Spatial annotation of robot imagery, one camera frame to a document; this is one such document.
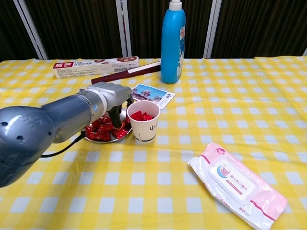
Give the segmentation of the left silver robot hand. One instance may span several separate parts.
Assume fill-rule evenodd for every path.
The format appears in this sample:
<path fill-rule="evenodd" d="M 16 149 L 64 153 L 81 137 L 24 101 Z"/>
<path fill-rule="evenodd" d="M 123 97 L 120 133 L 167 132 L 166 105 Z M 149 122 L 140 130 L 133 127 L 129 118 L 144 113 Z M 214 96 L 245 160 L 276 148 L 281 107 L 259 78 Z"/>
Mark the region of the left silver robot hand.
<path fill-rule="evenodd" d="M 107 113 L 113 127 L 121 129 L 123 127 L 120 119 L 122 104 L 127 102 L 129 107 L 134 102 L 132 89 L 120 84 L 99 82 L 88 86 L 86 91 L 96 94 L 99 98 L 98 103 L 93 104 L 93 109 L 98 112 L 94 118 L 100 118 Z"/>

